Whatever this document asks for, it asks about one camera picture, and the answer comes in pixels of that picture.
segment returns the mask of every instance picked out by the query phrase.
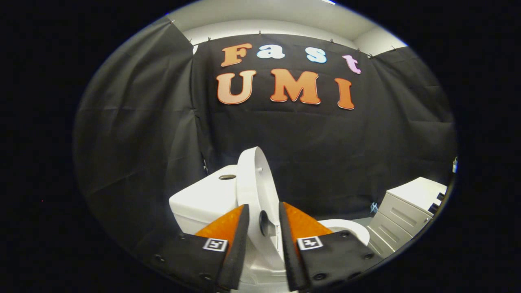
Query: raised toilet lid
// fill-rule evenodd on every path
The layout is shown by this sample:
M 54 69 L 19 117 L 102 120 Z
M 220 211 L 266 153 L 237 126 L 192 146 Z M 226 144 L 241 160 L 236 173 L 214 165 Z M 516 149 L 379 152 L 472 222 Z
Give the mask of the raised toilet lid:
M 279 221 L 279 197 L 268 161 L 259 147 L 245 150 L 237 163 L 237 204 L 248 204 L 250 223 L 248 237 L 273 269 L 284 270 Z M 260 213 L 265 211 L 271 235 L 261 232 Z

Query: drawer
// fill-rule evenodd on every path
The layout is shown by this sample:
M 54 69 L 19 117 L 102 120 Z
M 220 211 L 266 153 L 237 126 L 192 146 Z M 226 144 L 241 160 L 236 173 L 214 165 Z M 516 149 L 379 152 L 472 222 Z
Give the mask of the drawer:
M 432 214 L 427 214 L 388 193 L 378 207 L 378 213 L 382 213 L 412 236 L 418 234 L 432 218 Z
M 389 244 L 394 251 L 413 238 L 411 234 L 380 212 L 376 213 L 369 227 Z
M 382 258 L 386 258 L 394 253 L 394 250 L 370 227 L 367 227 L 369 231 L 369 247 L 372 251 L 379 254 Z

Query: white drawer unit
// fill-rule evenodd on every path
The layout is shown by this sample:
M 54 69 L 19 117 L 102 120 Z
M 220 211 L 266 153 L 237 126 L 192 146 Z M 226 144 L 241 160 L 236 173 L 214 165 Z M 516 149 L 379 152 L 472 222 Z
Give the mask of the white drawer unit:
M 383 258 L 401 248 L 432 219 L 447 186 L 419 177 L 387 191 L 378 212 L 369 223 L 369 247 Z
M 380 236 L 380 238 L 382 238 L 395 251 L 413 237 L 382 213 L 377 213 L 375 215 L 369 224 L 369 228 L 377 233 L 378 236 Z
M 367 227 L 369 231 L 369 247 L 372 251 L 380 255 L 382 258 L 386 258 L 394 253 L 394 250 L 377 234 L 371 227 Z
M 420 230 L 432 218 L 432 213 L 422 211 L 418 208 L 397 199 L 396 197 L 386 194 L 383 198 L 381 206 L 378 208 L 378 214 L 382 213 L 387 218 L 398 224 L 412 236 L 418 234 Z

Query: toilet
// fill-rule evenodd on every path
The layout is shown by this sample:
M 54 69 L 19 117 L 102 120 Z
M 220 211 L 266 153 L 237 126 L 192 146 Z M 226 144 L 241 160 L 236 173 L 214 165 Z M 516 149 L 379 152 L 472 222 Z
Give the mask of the toilet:
M 169 199 L 184 233 L 195 234 L 240 205 L 248 204 L 250 222 L 243 271 L 236 292 L 289 293 L 279 221 L 279 198 L 268 162 L 259 147 L 241 153 L 237 165 L 226 166 L 186 187 Z M 265 211 L 271 229 L 264 236 L 259 215 Z M 333 232 L 349 230 L 364 245 L 369 231 L 343 219 L 319 221 Z

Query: letter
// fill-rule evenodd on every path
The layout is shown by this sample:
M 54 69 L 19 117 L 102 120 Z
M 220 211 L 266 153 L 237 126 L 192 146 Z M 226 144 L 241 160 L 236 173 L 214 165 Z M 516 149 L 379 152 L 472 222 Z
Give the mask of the letter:
M 354 109 L 355 105 L 351 102 L 351 82 L 341 78 L 335 78 L 334 80 L 338 83 L 338 91 L 340 92 L 338 106 L 347 110 Z
M 282 47 L 279 45 L 264 45 L 259 49 L 261 50 L 257 53 L 257 57 L 259 58 L 282 59 L 285 56 L 285 54 L 282 53 Z
M 307 47 L 306 53 L 309 54 L 307 59 L 311 62 L 325 63 L 327 61 L 326 52 L 322 49 Z
M 226 67 L 226 66 L 230 66 L 230 65 L 238 64 L 238 63 L 242 62 L 242 60 L 237 58 L 237 56 L 241 56 L 241 57 L 246 56 L 246 49 L 251 49 L 251 48 L 253 48 L 253 46 L 249 43 L 246 43 L 246 44 L 222 49 L 222 51 L 225 53 L 225 60 L 223 63 L 221 63 L 221 66 Z
M 257 74 L 254 70 L 245 70 L 239 73 L 242 76 L 242 92 L 237 95 L 231 94 L 231 79 L 235 76 L 233 73 L 221 74 L 217 76 L 217 98 L 221 103 L 227 105 L 240 104 L 252 95 L 253 76 Z
M 300 93 L 304 91 L 300 101 L 305 104 L 320 104 L 317 94 L 318 74 L 311 71 L 304 71 L 298 81 L 295 81 L 287 69 L 273 69 L 271 74 L 275 76 L 275 92 L 270 100 L 274 102 L 285 102 L 288 97 L 284 94 L 284 89 L 288 92 L 292 101 L 296 101 Z
M 360 69 L 356 68 L 356 64 L 358 64 L 358 61 L 353 59 L 353 57 L 351 57 L 351 55 L 345 55 L 345 56 L 342 56 L 342 58 L 344 58 L 347 61 L 349 69 L 352 72 L 354 72 L 356 74 L 361 74 L 362 73 L 362 71 Z

